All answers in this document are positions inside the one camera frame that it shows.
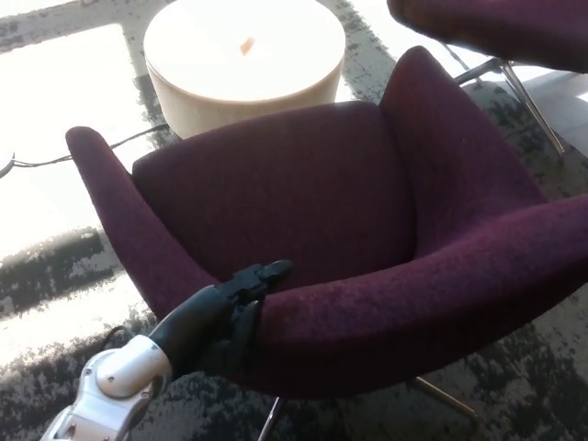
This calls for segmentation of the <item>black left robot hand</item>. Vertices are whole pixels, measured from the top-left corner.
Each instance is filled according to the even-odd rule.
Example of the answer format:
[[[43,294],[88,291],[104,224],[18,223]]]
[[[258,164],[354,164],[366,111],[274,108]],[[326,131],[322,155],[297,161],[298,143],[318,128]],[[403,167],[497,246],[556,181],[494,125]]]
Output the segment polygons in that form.
[[[165,316],[149,338],[167,356],[173,378],[243,370],[264,300],[291,269],[289,260],[249,266],[230,280],[206,286]]]

